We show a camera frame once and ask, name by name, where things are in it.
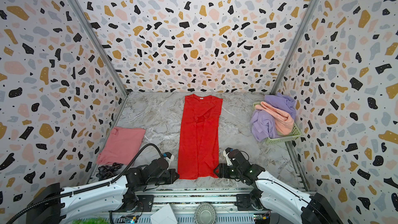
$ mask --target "pink garment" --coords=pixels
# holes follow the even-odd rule
[[[97,164],[128,164],[140,150],[145,129],[114,127],[105,148],[98,155]]]
[[[260,105],[256,105],[256,109],[264,110],[271,114],[271,116],[275,119],[276,130],[282,135],[287,135],[292,132],[295,121],[292,119],[289,113],[273,107],[264,101],[262,101]]]

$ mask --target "side wall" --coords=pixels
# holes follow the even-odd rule
[[[269,91],[310,0],[78,0],[129,91]]]
[[[313,190],[344,223],[398,223],[396,0],[320,0],[280,91]]]
[[[85,184],[122,94],[66,0],[2,0],[0,223],[44,187]]]

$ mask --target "laundry basket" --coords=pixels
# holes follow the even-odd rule
[[[255,102],[253,103],[252,111],[256,109],[255,105],[260,105],[261,102]],[[296,140],[297,138],[301,137],[302,133],[300,129],[297,127],[296,123],[293,126],[293,130],[291,133],[289,133],[286,136],[280,137],[280,138],[264,138],[262,142],[266,142],[267,144],[275,144],[279,142],[288,142],[288,141],[293,141]]]

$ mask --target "gray marble tabletop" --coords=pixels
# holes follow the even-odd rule
[[[142,146],[156,144],[162,152],[171,152],[177,168],[180,127],[184,98],[192,93],[131,93],[117,123],[118,127],[146,129]],[[219,161],[225,163],[222,151],[227,147],[247,152],[250,163],[256,163],[275,177],[293,187],[299,187],[295,170],[284,142],[266,144],[257,142],[251,134],[251,114],[254,102],[264,99],[263,93],[198,93],[223,99],[218,127]],[[137,158],[135,165],[150,164],[158,158],[154,148],[148,147]],[[201,177],[196,180],[177,180],[167,188],[236,188],[246,187],[230,179]]]

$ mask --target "purple cloth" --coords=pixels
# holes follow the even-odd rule
[[[296,118],[296,101],[290,96],[283,95],[281,93],[278,93],[277,95],[266,95],[264,97],[264,101],[273,107],[289,113],[293,120]]]
[[[264,138],[278,138],[275,119],[264,110],[254,110],[250,122],[253,124],[251,132],[258,142]]]

